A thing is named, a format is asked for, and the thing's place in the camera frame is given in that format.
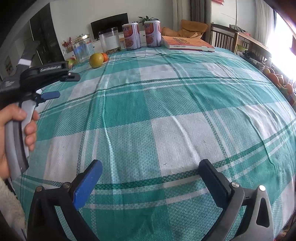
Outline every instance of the white can lid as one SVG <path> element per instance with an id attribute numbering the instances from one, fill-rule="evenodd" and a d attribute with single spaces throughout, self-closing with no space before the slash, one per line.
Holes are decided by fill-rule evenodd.
<path id="1" fill-rule="evenodd" d="M 159 20 L 154 20 L 154 21 L 146 21 L 146 22 L 144 22 L 144 24 L 146 24 L 146 23 L 160 23 L 160 21 Z"/>
<path id="2" fill-rule="evenodd" d="M 139 23 L 127 23 L 127 24 L 124 24 L 124 25 L 122 25 L 123 27 L 125 27 L 125 26 L 130 26 L 130 25 L 138 25 Z"/>

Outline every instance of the chair backrest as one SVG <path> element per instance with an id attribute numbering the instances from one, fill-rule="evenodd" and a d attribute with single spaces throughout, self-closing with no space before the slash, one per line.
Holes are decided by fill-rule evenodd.
<path id="1" fill-rule="evenodd" d="M 235 52 L 237 44 L 236 30 L 219 24 L 211 24 L 210 44 L 214 47 L 228 49 Z"/>

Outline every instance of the gray handle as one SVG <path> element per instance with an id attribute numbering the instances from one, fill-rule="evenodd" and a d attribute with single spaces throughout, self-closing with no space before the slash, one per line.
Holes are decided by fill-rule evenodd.
<path id="1" fill-rule="evenodd" d="M 25 126 L 31 121 L 36 102 L 27 100 L 16 105 L 27 113 L 27 117 L 22 122 L 11 120 L 5 125 L 5 153 L 12 180 L 29 168 L 27 161 L 29 148 L 25 144 Z"/>

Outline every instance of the bright window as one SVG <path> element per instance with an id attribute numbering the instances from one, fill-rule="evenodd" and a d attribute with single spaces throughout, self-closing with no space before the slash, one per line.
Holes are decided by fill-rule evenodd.
<path id="1" fill-rule="evenodd" d="M 272 54 L 272 62 L 289 79 L 296 81 L 296 56 L 291 52 L 293 34 L 282 19 L 276 14 L 276 28 L 267 42 L 267 47 Z"/>

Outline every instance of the book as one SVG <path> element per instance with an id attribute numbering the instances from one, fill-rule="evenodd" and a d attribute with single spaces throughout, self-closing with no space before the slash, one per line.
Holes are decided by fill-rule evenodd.
<path id="1" fill-rule="evenodd" d="M 163 43 L 168 49 L 200 50 L 215 52 L 215 48 L 198 38 L 180 38 L 162 36 Z"/>

